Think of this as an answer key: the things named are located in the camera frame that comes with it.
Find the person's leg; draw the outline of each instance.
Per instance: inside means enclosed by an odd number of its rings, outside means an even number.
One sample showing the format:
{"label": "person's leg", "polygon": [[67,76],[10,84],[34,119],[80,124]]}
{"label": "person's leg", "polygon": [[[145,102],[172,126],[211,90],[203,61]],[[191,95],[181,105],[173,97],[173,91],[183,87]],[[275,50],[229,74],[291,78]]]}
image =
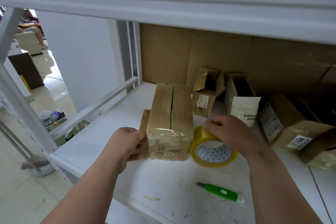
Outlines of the person's leg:
{"label": "person's leg", "polygon": [[30,28],[27,28],[25,31],[32,31],[32,32],[35,33],[36,38],[39,41],[40,46],[43,50],[49,48],[48,45],[45,45],[43,43],[43,35],[42,35],[42,32],[40,31],[40,29],[38,27],[30,27]]}

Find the white wall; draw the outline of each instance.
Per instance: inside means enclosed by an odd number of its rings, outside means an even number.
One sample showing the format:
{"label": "white wall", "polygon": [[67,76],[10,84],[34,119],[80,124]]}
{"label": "white wall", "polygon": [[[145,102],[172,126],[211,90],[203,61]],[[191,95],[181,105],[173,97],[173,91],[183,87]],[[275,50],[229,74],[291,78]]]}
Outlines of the white wall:
{"label": "white wall", "polygon": [[107,19],[36,14],[77,112],[118,86]]}

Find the green utility knife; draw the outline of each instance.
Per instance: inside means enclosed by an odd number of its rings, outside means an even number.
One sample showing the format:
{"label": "green utility knife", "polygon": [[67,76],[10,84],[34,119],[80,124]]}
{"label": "green utility knife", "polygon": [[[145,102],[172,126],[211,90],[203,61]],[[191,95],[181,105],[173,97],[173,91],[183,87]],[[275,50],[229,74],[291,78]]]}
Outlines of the green utility knife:
{"label": "green utility knife", "polygon": [[208,192],[215,194],[217,196],[220,197],[224,197],[228,200],[234,201],[234,202],[238,202],[238,203],[244,203],[245,202],[245,198],[242,195],[239,195],[236,192],[233,192],[231,190],[228,189],[224,189],[212,184],[208,184],[208,183],[201,183],[198,182],[196,183],[196,185],[205,188]]}

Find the beige chair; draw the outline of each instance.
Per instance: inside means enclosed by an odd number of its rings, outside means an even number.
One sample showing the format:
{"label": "beige chair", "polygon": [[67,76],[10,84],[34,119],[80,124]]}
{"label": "beige chair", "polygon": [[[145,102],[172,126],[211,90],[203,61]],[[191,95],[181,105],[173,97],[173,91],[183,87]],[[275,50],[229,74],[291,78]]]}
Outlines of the beige chair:
{"label": "beige chair", "polygon": [[18,41],[20,48],[28,51],[30,55],[42,53],[39,41],[37,40],[34,32],[26,31],[15,34],[14,39]]}

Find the hand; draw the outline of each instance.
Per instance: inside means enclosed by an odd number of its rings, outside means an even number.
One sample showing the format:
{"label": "hand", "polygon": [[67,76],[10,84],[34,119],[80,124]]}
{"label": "hand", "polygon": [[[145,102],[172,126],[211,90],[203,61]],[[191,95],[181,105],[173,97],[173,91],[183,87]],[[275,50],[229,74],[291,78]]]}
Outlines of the hand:
{"label": "hand", "polygon": [[204,122],[203,127],[245,158],[251,154],[271,150],[264,140],[257,137],[245,123],[235,116],[214,116]]}
{"label": "hand", "polygon": [[111,135],[102,154],[106,154],[113,158],[119,167],[119,173],[126,168],[128,161],[140,160],[143,155],[132,154],[135,149],[142,150],[143,144],[147,140],[145,130],[136,130],[135,128],[118,128]]}

